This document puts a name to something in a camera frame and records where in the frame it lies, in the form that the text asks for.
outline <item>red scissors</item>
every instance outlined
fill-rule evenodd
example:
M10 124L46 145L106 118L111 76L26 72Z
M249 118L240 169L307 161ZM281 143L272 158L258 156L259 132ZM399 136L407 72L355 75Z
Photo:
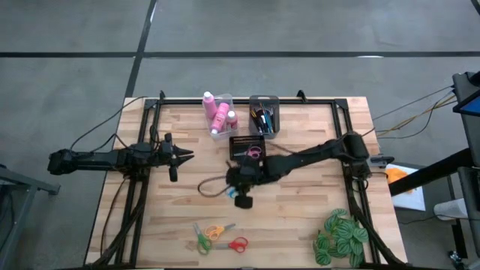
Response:
M228 244L217 244L215 249L233 249L238 253L243 253L245 248L248 246L248 240L245 237L237 237L235 240L231 241Z
M262 149L258 146L252 146L247 151L233 154L234 157L242 156L242 155L249 155L253 159L260 158L260 154L262 154Z

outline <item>artificial plant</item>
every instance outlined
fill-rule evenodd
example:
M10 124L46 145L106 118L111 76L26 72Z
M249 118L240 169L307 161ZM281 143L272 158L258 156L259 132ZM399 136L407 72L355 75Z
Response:
M348 212L337 208L331 212L331 216L325 221L325 231L318 231L316 240L313 241L316 263L327 266L334 258L349 256L349 263L356 268L363 262L363 244L368 241L368 232L361 228L358 221L345 218Z

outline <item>orange object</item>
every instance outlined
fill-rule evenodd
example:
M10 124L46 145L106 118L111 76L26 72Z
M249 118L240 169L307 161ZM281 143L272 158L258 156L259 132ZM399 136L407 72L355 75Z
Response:
M396 182L397 180L402 179L405 176L408 176L408 173L406 173L403 170L398 169L398 168L387 169L385 171L385 173L388 176L387 181L388 181L389 184L391 184L393 182ZM408 190L407 192L409 194L411 194L413 192L413 190Z

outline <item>white bottle cap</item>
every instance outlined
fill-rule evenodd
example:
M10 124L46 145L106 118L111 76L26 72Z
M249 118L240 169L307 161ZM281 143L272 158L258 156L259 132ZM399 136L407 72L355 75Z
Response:
M229 119L229 120L235 119L235 112L234 112L234 111L229 111L229 112L227 113L227 115L228 115L228 119Z

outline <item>pink bottle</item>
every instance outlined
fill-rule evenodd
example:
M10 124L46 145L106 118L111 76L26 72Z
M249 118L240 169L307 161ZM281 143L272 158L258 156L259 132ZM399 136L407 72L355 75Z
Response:
M206 91L203 93L203 108L208 119L213 119L217 113L217 105L215 105L215 98L212 93Z
M222 130L225 119L227 118L229 108L230 105L228 103L220 103L220 106L217 109L217 114L215 115L215 118L213 118L213 122L211 123L212 134L218 134L218 132Z
M237 127L239 126L239 119L237 118L237 114L234 111L229 111L226 114L226 123L230 126L230 129L237 129Z

